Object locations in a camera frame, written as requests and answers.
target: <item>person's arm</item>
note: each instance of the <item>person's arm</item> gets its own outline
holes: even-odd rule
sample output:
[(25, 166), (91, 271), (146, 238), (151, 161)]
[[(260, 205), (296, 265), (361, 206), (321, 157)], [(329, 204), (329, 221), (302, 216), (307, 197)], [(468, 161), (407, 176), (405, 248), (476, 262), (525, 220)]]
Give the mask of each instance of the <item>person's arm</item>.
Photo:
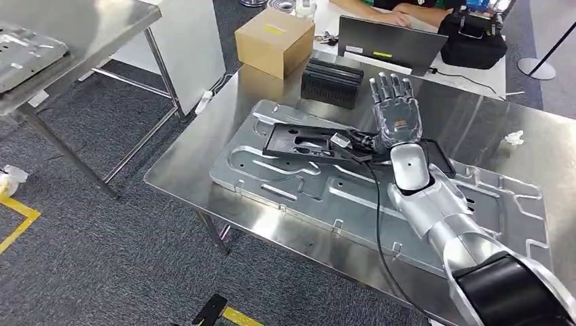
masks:
[(412, 16), (418, 20), (422, 20), (432, 26), (440, 27), (442, 20), (452, 13), (452, 9), (443, 10), (438, 8), (427, 8), (419, 5), (411, 5), (409, 3), (400, 3), (394, 7), (394, 12), (401, 12)]
[(401, 12), (384, 14), (361, 0), (330, 0), (330, 2), (363, 19), (410, 27), (410, 19)]

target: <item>black plastic tray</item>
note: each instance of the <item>black plastic tray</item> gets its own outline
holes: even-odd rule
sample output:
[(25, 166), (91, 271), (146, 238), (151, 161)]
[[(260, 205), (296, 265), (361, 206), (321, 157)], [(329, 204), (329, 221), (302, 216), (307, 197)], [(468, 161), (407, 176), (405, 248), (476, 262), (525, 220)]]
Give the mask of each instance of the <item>black plastic tray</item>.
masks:
[[(307, 160), (316, 163), (352, 163), (338, 152), (329, 148), (329, 140), (335, 133), (346, 134), (343, 129), (303, 126), (298, 124), (274, 124), (262, 153), (267, 156)], [(456, 171), (438, 142), (421, 139), (418, 144), (424, 149), (428, 163), (436, 165), (449, 178)], [(390, 153), (378, 156), (379, 161), (390, 160)]]

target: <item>yellow label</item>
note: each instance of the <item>yellow label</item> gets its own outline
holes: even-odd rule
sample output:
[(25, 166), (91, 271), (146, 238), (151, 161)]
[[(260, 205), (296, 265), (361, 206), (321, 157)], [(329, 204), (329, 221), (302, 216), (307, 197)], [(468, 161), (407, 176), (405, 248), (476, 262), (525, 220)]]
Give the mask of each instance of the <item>yellow label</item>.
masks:
[(277, 29), (276, 27), (273, 27), (273, 26), (268, 25), (268, 24), (264, 25), (264, 29), (266, 29), (267, 31), (272, 32), (274, 34), (282, 34), (282, 32), (283, 32), (282, 30)]
[(392, 54), (374, 51), (375, 56), (383, 56), (385, 58), (392, 58)]

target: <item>robotic arm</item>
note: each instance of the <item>robotic arm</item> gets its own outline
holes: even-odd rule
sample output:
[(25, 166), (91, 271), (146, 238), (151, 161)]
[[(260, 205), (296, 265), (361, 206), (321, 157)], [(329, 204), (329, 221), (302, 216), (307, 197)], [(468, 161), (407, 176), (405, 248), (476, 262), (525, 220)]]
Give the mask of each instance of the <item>robotic arm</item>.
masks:
[[(462, 192), (433, 164), (422, 147), (418, 101), (410, 80), (391, 82), (384, 73), (370, 80), (378, 135), (375, 153), (390, 151), (395, 182), (388, 195), (412, 229), (429, 243), (444, 265), (450, 297), (474, 326), (574, 325), (576, 301), (538, 261), (491, 238), (472, 219)], [(343, 145), (342, 135), (333, 139)]]

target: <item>metal plate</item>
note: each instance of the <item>metal plate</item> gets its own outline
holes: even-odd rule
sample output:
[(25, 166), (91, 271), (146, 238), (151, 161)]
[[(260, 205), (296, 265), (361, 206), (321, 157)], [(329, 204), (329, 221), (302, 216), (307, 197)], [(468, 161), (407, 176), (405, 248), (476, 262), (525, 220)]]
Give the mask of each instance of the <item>metal plate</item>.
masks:
[[(345, 128), (262, 100), (215, 161), (210, 171), (212, 180), (242, 196), (332, 230), (337, 236), (376, 249), (376, 188), (370, 172), (362, 166), (264, 156), (262, 147), (275, 122)], [(481, 168), (452, 163), (456, 169), (453, 181), (468, 198), (475, 221), (510, 249), (550, 268), (545, 211), (539, 189)], [(391, 170), (377, 170), (376, 174), (383, 213), (382, 247), (418, 268), (444, 276), (442, 264), (431, 247), (418, 239), (402, 214), (392, 208), (384, 191), (392, 181)]]
[(15, 88), (68, 51), (66, 44), (0, 21), (0, 94)]

